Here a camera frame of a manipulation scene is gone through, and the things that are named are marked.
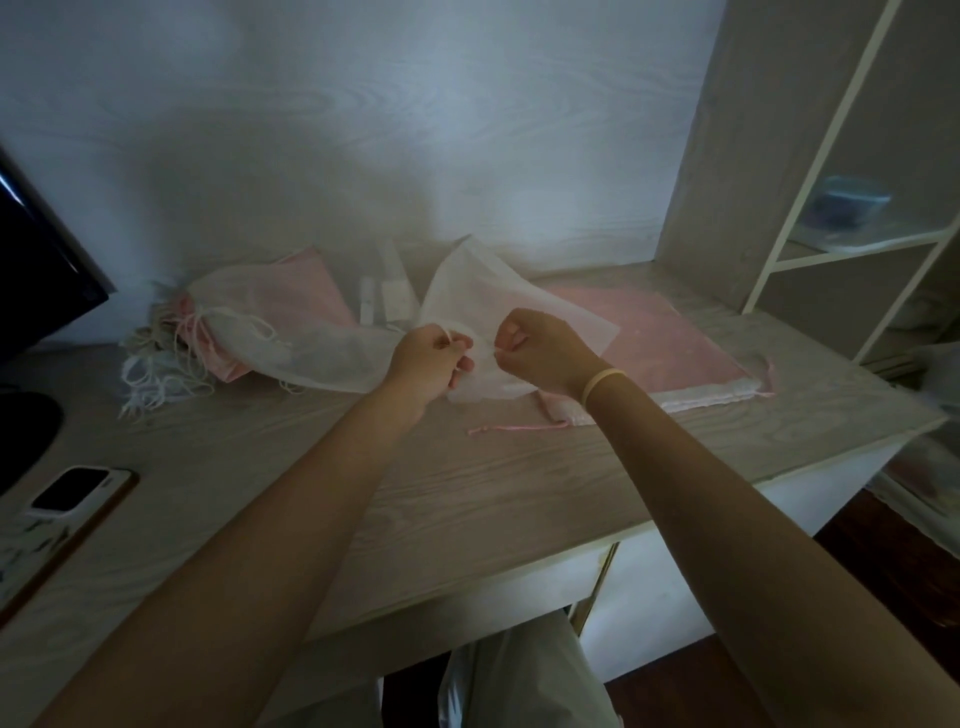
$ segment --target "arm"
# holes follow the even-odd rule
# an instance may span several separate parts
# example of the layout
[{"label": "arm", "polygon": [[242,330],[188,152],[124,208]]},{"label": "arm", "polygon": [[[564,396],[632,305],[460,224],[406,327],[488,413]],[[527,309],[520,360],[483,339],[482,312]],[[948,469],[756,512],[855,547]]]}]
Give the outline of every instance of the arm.
[{"label": "arm", "polygon": [[454,339],[407,334],[384,383],[147,597],[36,725],[252,724],[396,446],[472,368]]},{"label": "arm", "polygon": [[[536,311],[514,311],[496,346],[504,370],[577,400],[610,368],[567,324]],[[608,376],[587,407],[779,724],[956,723],[960,689],[900,623],[639,387]]]}]

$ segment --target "phone screen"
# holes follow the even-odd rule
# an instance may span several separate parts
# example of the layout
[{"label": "phone screen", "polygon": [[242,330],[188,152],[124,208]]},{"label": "phone screen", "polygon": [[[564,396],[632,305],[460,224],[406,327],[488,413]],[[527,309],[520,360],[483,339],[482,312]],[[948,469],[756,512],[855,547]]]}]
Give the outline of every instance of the phone screen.
[{"label": "phone screen", "polygon": [[72,511],[93,493],[109,475],[99,468],[71,468],[52,482],[43,493],[34,498],[31,508],[41,511]]}]

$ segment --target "white pants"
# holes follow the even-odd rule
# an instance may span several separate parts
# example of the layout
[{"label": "white pants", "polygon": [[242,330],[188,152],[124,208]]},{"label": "white pants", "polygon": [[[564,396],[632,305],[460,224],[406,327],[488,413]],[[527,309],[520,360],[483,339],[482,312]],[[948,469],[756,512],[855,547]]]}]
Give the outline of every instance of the white pants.
[{"label": "white pants", "polygon": [[[451,670],[461,673],[457,679],[450,679]],[[458,683],[466,696],[463,728],[620,726],[607,691],[590,671],[563,612],[461,647],[451,658],[444,683]],[[447,699],[441,693],[444,704]],[[322,726],[382,728],[376,685],[341,693],[269,724],[269,728]]]}]

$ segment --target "pink cord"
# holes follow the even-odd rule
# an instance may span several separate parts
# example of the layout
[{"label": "pink cord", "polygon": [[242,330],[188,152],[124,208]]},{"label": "pink cord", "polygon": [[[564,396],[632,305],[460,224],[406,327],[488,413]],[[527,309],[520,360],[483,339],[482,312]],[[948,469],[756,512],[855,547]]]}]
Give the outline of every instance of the pink cord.
[{"label": "pink cord", "polygon": [[570,423],[561,422],[554,423],[553,425],[483,425],[482,427],[474,427],[473,429],[467,430],[467,435],[472,437],[480,432],[490,432],[495,429],[504,432],[516,432],[518,430],[563,429],[564,427],[570,427]]}]

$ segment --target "desk surface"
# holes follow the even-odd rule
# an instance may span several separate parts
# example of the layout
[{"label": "desk surface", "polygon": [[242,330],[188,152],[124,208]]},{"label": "desk surface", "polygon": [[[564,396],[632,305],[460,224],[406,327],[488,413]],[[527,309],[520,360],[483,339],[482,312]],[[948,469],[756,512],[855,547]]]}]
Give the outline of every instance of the desk surface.
[{"label": "desk surface", "polygon": [[[656,290],[734,356],[763,354],[779,394],[676,415],[755,484],[907,432],[938,416],[763,313],[739,316],[692,294],[654,263],[549,282]],[[0,632],[0,704],[36,715],[121,619],[354,401],[292,396],[249,376],[214,397],[117,420],[119,352],[90,348],[21,357],[6,381],[53,395],[57,442],[0,498],[14,513],[61,469],[129,468],[141,482]],[[311,637],[579,548],[611,543],[649,514],[595,427],[491,432],[541,422],[531,398],[430,408],[390,468],[353,539]]]}]

